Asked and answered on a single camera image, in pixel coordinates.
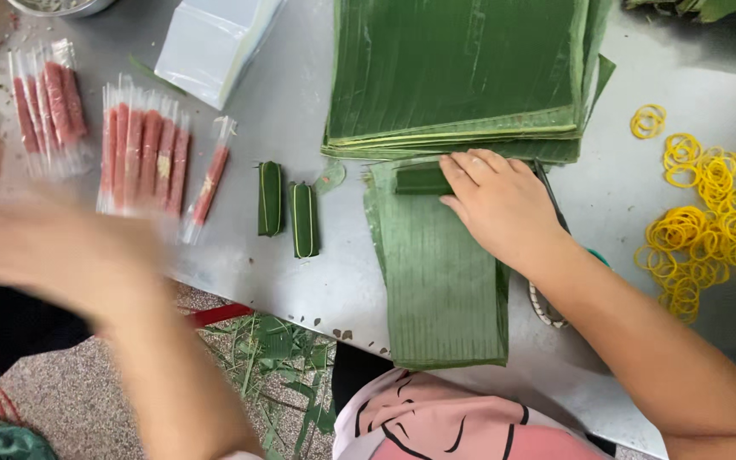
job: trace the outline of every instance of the person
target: person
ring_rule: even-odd
[[[578,246],[526,164],[475,150],[440,165],[455,192],[442,201],[589,341],[659,428],[671,458],[736,457],[731,361]],[[47,195],[0,200],[0,285],[65,305],[107,339],[149,458],[263,458],[240,400],[173,308],[163,266],[148,223]],[[607,456],[537,411],[379,357],[370,366],[381,375],[350,378],[355,352],[339,348],[334,458]]]

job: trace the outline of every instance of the metal table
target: metal table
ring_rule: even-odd
[[[115,81],[120,71],[136,74],[137,82],[147,87],[157,85],[138,75],[127,57],[131,53],[154,66],[177,4],[120,0],[83,20],[23,18],[21,29],[0,49],[0,83],[10,86],[7,47],[27,46],[36,38],[70,37],[77,46],[80,87],[96,134],[92,144],[98,146],[101,86]],[[695,195],[663,181],[662,139],[633,138],[628,121],[639,106],[662,104],[669,111],[667,133],[687,131],[704,143],[736,151],[736,48],[710,49],[720,43],[710,39],[714,33],[708,26],[673,26],[614,9],[602,53],[618,70],[595,109],[580,161],[549,174],[578,241],[596,248],[616,272],[653,296],[657,287],[633,265],[632,254],[643,244],[649,222],[669,207],[693,203]],[[365,162],[345,162],[345,183],[320,199],[320,256],[294,259],[288,233],[265,238],[256,232],[257,162],[282,163],[294,181],[312,182],[322,170],[318,147],[331,88],[332,36],[331,0],[289,0],[277,17],[225,110],[239,122],[239,136],[232,143],[231,164],[201,244],[177,249],[173,275],[327,335],[333,329],[352,331],[350,343],[378,353],[389,348],[386,299],[362,208]],[[1,130],[9,134],[11,150],[21,152],[8,98],[0,89]],[[186,199],[190,203],[210,161],[210,122],[218,112],[193,98],[182,102],[196,120]],[[9,155],[3,183],[18,182],[21,171],[18,155]],[[76,181],[91,202],[98,175],[94,170]],[[537,319],[522,277],[511,281],[509,325],[508,367],[438,374],[516,399],[559,422],[630,448],[666,456],[658,431],[586,341],[571,328],[558,331]],[[736,361],[736,280],[704,293],[695,328]]]

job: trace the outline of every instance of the speckled floor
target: speckled floor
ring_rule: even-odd
[[[190,287],[179,286],[178,289],[181,307],[206,309],[226,302]],[[222,339],[205,337],[220,349]],[[277,440],[276,449],[289,459],[302,426],[302,413],[291,406],[304,408],[307,401],[280,383],[278,377],[263,382],[261,392],[283,403],[280,416],[271,421],[277,424],[279,438],[285,441],[282,444]],[[71,350],[22,359],[0,378],[0,386],[10,395],[26,426],[43,434],[61,460],[144,458],[132,410],[121,393],[116,366],[103,340],[91,338]],[[263,401],[260,399],[255,404],[262,406]],[[252,403],[246,406],[252,424],[262,437],[267,430],[261,407]],[[302,458],[331,458],[333,439],[332,435],[309,431]],[[619,449],[618,458],[645,460],[647,457]]]

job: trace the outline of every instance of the metal bowl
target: metal bowl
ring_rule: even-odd
[[[38,11],[33,9],[32,6],[22,3],[20,0],[7,0],[11,5],[15,6],[20,12],[29,14],[31,16],[38,17],[63,17],[63,18],[74,18],[94,15],[97,12],[107,8],[115,0],[78,0],[79,5],[73,6],[61,11]],[[63,0],[63,3],[69,3],[70,0]]]

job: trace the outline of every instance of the gray table surface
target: gray table surface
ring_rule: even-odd
[[[10,86],[6,48],[28,47],[39,38],[73,39],[80,88],[96,134],[92,144],[99,152],[101,86],[123,71],[135,74],[137,83],[156,87],[128,64],[128,53],[154,66],[177,4],[119,0],[82,20],[24,18],[0,48],[0,83]],[[736,151],[736,38],[728,45],[717,38],[725,34],[717,27],[677,26],[618,8],[609,22],[602,53],[618,70],[595,109],[581,159],[553,169],[549,180],[578,241],[596,248],[620,276],[656,296],[651,278],[633,265],[633,252],[643,244],[649,222],[669,207],[694,203],[695,195],[663,181],[662,138],[639,141],[631,136],[628,121],[639,106],[662,104],[669,111],[667,133],[690,132],[705,144]],[[239,136],[200,244],[177,248],[173,276],[327,335],[333,329],[352,331],[353,345],[378,353],[389,342],[385,289],[362,208],[365,162],[345,162],[346,181],[320,198],[320,256],[294,259],[289,234],[256,236],[257,163],[280,162],[294,181],[312,182],[322,170],[318,147],[331,87],[332,36],[331,0],[288,0],[224,110],[239,122]],[[24,178],[8,100],[6,89],[0,89],[0,129],[8,134],[13,152],[6,158],[6,187]],[[181,100],[195,120],[190,203],[210,161],[210,122],[218,111],[194,98]],[[75,181],[89,202],[95,200],[98,175],[96,167]],[[586,341],[571,328],[558,331],[537,319],[522,277],[512,279],[510,293],[508,367],[438,374],[665,457],[658,431]],[[316,319],[321,321],[315,326]],[[736,279],[703,294],[694,327],[736,362]]]

